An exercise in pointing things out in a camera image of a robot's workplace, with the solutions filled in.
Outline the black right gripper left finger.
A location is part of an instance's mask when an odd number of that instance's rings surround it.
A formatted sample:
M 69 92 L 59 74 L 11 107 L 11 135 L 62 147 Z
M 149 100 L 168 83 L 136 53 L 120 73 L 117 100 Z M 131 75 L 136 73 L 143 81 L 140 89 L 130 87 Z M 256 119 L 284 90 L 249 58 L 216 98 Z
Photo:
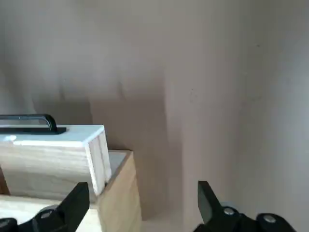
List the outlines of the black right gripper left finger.
M 13 217 L 0 219 L 2 232 L 75 232 L 90 207 L 87 182 L 79 182 L 56 206 L 41 209 L 30 220 L 18 224 Z

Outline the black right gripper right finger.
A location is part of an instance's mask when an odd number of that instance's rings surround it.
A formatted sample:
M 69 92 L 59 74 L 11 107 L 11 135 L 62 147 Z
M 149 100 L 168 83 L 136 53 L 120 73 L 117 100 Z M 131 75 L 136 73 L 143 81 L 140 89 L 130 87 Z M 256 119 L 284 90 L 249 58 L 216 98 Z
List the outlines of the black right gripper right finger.
M 260 213 L 255 219 L 231 206 L 220 204 L 207 181 L 198 181 L 197 204 L 203 219 L 196 232 L 294 232 L 284 218 L 273 213 Z

